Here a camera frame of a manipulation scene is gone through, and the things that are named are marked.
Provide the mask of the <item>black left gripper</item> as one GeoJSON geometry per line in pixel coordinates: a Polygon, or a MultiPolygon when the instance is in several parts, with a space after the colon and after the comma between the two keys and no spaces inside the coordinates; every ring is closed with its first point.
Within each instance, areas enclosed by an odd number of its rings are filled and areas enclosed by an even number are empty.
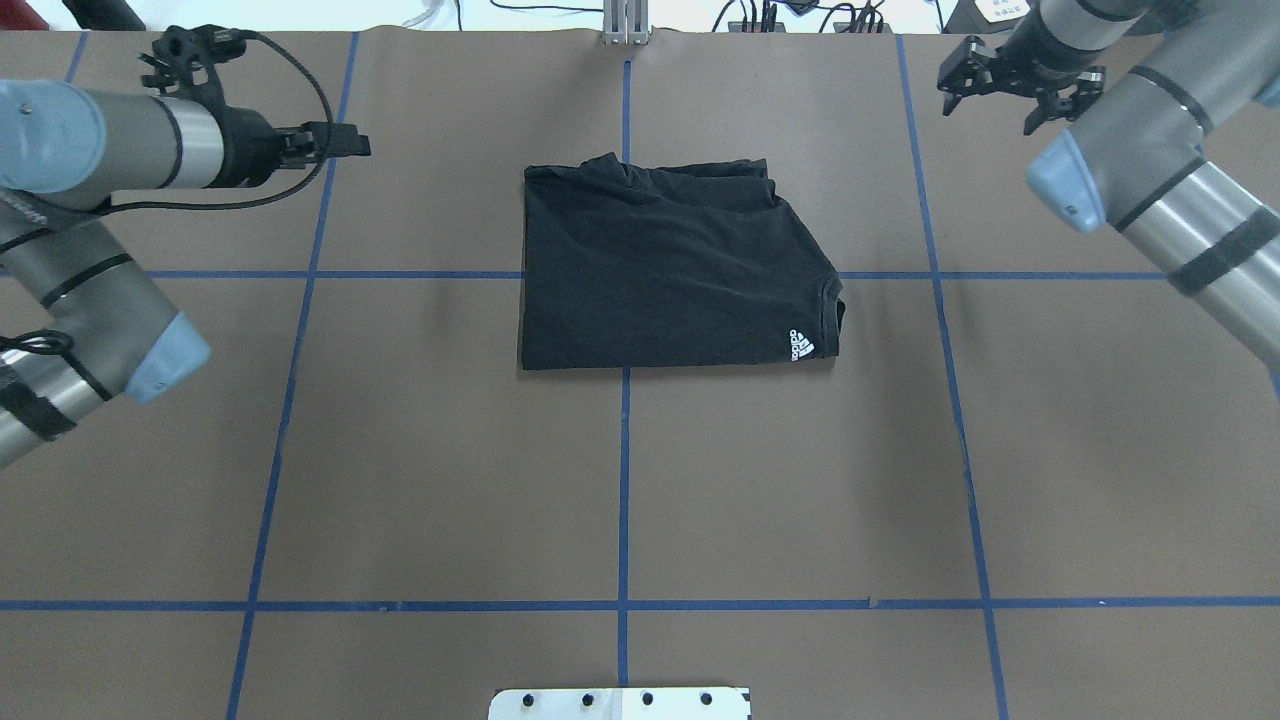
{"type": "Polygon", "coordinates": [[[314,74],[283,46],[251,29],[172,26],[140,55],[150,73],[141,85],[175,132],[175,168],[168,187],[255,188],[276,170],[312,170],[330,158],[369,158],[370,138],[334,118],[314,74]],[[261,113],[227,101],[218,68],[243,56],[251,42],[271,49],[311,86],[321,120],[275,127],[261,113]]]}

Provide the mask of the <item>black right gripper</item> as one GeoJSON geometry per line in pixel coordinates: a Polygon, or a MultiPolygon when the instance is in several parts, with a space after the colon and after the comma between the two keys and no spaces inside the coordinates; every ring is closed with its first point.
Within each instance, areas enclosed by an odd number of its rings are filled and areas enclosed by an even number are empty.
{"type": "Polygon", "coordinates": [[[1074,122],[1105,91],[1106,68],[1089,64],[1096,58],[1094,53],[1034,47],[1014,38],[991,47],[975,35],[966,36],[940,64],[936,87],[943,96],[942,115],[951,117],[968,97],[1006,94],[1036,102],[1023,122],[1024,136],[1056,120],[1074,122]]]}

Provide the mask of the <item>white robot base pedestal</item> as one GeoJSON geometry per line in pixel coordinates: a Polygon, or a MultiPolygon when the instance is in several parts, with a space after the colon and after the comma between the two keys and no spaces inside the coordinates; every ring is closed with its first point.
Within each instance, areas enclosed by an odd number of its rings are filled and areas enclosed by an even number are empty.
{"type": "Polygon", "coordinates": [[[489,719],[751,719],[748,688],[662,685],[498,692],[489,719]]]}

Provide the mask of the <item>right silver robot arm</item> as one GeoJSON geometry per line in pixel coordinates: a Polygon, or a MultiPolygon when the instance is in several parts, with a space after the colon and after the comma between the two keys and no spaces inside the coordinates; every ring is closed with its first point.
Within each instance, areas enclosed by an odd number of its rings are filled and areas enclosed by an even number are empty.
{"type": "Polygon", "coordinates": [[[1252,102],[1277,105],[1275,1],[1038,1],[1007,40],[966,36],[940,64],[943,113],[1029,97],[1023,131],[1065,129],[1027,168],[1080,233],[1108,225],[1175,291],[1277,370],[1277,211],[1207,160],[1252,102]]]}

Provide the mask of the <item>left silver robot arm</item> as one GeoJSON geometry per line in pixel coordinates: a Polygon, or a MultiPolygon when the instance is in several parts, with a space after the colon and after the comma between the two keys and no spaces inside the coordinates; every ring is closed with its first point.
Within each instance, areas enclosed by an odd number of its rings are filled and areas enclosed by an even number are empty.
{"type": "Polygon", "coordinates": [[[115,397],[152,402],[211,356],[102,223],[164,202],[115,202],[116,193],[256,188],[278,170],[302,170],[306,187],[326,161],[371,154],[366,135],[337,122],[308,70],[321,120],[275,127],[232,106],[218,69],[250,42],[279,50],[256,31],[173,26],[141,55],[150,68],[142,94],[3,81],[3,269],[51,319],[3,338],[4,466],[115,397]]]}

